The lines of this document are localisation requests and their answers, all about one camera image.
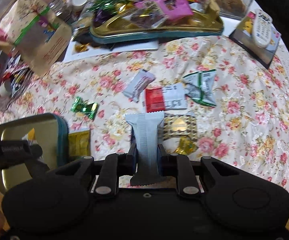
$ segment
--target pink snack packet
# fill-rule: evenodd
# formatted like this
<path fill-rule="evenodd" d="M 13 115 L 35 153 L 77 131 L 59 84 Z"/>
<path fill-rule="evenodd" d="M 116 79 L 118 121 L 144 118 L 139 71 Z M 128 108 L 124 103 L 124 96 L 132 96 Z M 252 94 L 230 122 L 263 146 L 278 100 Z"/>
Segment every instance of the pink snack packet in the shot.
<path fill-rule="evenodd" d="M 193 15 L 187 0 L 147 0 L 138 2 L 135 6 L 139 9 L 155 9 L 156 6 L 159 6 L 171 21 Z"/>

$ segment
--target floral tablecloth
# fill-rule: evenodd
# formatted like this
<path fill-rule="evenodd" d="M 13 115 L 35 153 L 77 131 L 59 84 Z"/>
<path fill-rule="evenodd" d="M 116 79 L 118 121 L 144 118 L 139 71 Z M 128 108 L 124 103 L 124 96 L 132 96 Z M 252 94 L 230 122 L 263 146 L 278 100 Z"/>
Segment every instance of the floral tablecloth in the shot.
<path fill-rule="evenodd" d="M 279 48 L 280 53 L 288 54 L 283 49 Z M 131 102 L 121 93 L 140 68 L 156 76 L 149 88 L 179 82 L 190 72 L 216 68 L 215 108 L 187 98 L 188 109 L 168 111 L 193 111 L 196 115 L 198 150 L 189 158 L 213 156 L 289 192 L 289 70 L 285 65 L 275 56 L 266 70 L 224 36 L 171 41 L 158 51 L 57 62 L 43 78 L 35 77 L 8 111 L 0 112 L 0 123 L 55 113 L 67 120 L 71 131 L 90 128 L 91 155 L 102 160 L 108 154 L 128 151 L 131 127 L 125 114 L 145 112 L 141 103 Z M 70 111 L 76 96 L 99 103 L 94 121 Z M 171 139 L 164 145 L 172 152 L 177 142 Z M 124 177 L 120 185 L 128 186 L 128 182 L 129 177 Z"/>

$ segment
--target red package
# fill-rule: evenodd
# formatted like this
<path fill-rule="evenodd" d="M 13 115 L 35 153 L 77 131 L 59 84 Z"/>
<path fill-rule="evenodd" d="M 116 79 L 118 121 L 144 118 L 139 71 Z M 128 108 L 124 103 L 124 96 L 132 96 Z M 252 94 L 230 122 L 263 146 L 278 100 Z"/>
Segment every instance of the red package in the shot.
<path fill-rule="evenodd" d="M 144 101 L 147 113 L 187 108 L 182 83 L 162 88 L 146 89 L 144 91 Z"/>

